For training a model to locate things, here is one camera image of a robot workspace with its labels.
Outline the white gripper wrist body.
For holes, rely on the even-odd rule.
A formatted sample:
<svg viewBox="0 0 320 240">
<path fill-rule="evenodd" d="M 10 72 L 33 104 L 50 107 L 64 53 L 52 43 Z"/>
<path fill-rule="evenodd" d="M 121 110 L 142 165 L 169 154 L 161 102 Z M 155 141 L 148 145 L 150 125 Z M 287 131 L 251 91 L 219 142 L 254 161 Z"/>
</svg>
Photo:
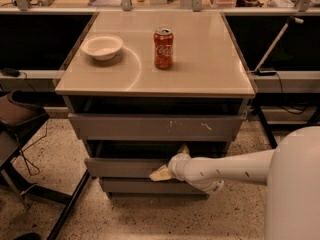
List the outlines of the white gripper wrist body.
<svg viewBox="0 0 320 240">
<path fill-rule="evenodd" d="M 168 163 L 168 170 L 173 178 L 180 181 L 193 183 L 200 179 L 199 161 L 186 153 L 173 156 Z"/>
</svg>

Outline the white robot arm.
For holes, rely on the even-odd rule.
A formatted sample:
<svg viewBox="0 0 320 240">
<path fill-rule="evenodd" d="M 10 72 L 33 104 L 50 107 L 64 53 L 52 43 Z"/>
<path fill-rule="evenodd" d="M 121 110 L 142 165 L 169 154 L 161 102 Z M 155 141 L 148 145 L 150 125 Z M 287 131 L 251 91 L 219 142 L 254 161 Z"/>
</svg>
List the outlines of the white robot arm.
<svg viewBox="0 0 320 240">
<path fill-rule="evenodd" d="M 224 158 L 191 157 L 187 147 L 153 171 L 210 193 L 223 180 L 267 187 L 264 240 L 320 240 L 320 127 L 300 128 L 276 148 Z"/>
</svg>

